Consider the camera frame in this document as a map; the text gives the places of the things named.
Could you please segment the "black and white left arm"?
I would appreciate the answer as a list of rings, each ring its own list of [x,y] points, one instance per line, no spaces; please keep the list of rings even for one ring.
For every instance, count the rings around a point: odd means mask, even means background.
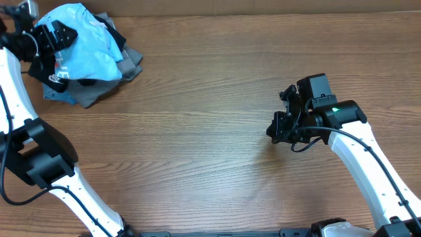
[[[21,74],[21,61],[33,61],[70,47],[75,30],[58,20],[53,31],[44,25],[21,32],[1,34],[1,170],[10,170],[41,192],[26,201],[13,201],[1,190],[9,204],[26,205],[50,193],[65,203],[85,224],[92,236],[137,236],[137,232],[113,211],[89,185],[70,140],[38,117]]]

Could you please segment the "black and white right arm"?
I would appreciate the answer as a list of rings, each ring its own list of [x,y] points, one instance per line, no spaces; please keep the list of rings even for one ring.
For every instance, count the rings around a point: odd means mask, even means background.
[[[330,219],[314,223],[310,236],[419,236],[420,199],[397,174],[378,145],[367,118],[352,100],[303,105],[286,102],[274,113],[266,134],[272,143],[304,144],[322,140],[347,167],[369,206],[375,231]]]

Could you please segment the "light blue t-shirt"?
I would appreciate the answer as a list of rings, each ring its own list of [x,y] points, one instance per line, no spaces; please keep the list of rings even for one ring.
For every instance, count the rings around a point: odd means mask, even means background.
[[[48,12],[37,22],[53,29],[58,20],[77,31],[69,48],[55,53],[55,75],[68,80],[113,81],[122,78],[117,63],[123,60],[117,43],[105,24],[99,22],[81,3],[68,3]]]

